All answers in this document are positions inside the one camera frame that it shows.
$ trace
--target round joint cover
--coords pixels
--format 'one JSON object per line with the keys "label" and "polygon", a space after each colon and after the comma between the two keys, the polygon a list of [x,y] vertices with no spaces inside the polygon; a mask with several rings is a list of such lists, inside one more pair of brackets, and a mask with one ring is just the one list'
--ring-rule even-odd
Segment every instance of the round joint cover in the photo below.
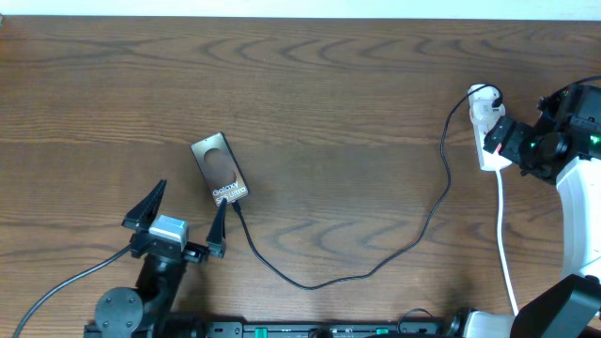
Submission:
{"label": "round joint cover", "polygon": [[102,336],[127,337],[138,328],[144,314],[140,296],[127,287],[116,287],[100,297],[94,319]]}

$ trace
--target wooden table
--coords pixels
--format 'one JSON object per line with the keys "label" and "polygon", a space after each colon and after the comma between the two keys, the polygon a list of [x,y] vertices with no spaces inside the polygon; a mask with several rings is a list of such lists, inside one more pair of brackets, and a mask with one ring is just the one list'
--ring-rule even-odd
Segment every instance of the wooden table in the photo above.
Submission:
{"label": "wooden table", "polygon": [[[204,243],[215,206],[190,144],[223,131],[252,195],[255,244],[304,284],[365,273],[417,238],[446,184],[439,138],[470,85],[511,116],[601,72],[599,23],[8,17],[0,31],[0,336],[48,289],[124,247],[125,213],[161,178],[161,213]],[[176,307],[249,321],[395,320],[423,307],[509,314],[496,181],[468,106],[447,139],[453,187],[424,241],[374,277],[314,292],[251,253],[234,213],[227,253],[189,266]],[[554,187],[503,171],[520,305],[559,281]],[[44,304],[23,337],[79,337],[96,301],[133,286],[123,257]]]}

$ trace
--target power strip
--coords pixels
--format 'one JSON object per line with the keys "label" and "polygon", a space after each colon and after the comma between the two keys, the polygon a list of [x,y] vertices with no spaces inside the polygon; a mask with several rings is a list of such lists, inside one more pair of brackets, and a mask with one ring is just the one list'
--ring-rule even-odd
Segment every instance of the power strip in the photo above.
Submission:
{"label": "power strip", "polygon": [[[468,90],[468,93],[478,89],[483,84],[474,84]],[[476,139],[476,151],[478,152],[478,161],[480,169],[485,171],[496,171],[505,168],[511,164],[511,161],[499,156],[490,154],[483,150],[486,134],[495,126],[497,120],[505,115],[505,106],[493,108],[492,101],[499,97],[499,91],[492,86],[482,88],[470,95],[470,120],[473,124],[473,133]]]}

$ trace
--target white wall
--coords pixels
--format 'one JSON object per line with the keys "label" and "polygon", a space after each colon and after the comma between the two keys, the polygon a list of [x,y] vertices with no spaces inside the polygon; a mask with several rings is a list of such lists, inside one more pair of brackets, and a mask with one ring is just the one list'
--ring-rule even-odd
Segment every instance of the white wall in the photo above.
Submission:
{"label": "white wall", "polygon": [[601,0],[0,0],[3,14],[601,20]]}

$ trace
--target wooden tabletop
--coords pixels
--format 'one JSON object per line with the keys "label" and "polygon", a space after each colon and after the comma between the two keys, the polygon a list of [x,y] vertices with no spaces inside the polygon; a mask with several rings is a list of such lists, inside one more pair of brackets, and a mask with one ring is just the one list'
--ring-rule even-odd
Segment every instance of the wooden tabletop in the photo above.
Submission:
{"label": "wooden tabletop", "polygon": [[[599,23],[8,17],[0,30],[0,336],[46,291],[127,245],[125,213],[161,178],[160,213],[204,243],[216,207],[190,144],[223,131],[251,189],[258,250],[303,284],[369,271],[417,238],[446,184],[444,119],[470,85],[538,99],[601,72]],[[365,281],[301,291],[251,253],[232,210],[227,252],[189,266],[176,308],[248,321],[395,320],[422,307],[511,312],[494,174],[464,104],[453,187],[424,241]],[[505,248],[523,306],[557,283],[555,188],[503,171]],[[99,297],[133,286],[123,257],[70,285],[23,337],[80,337]]]}

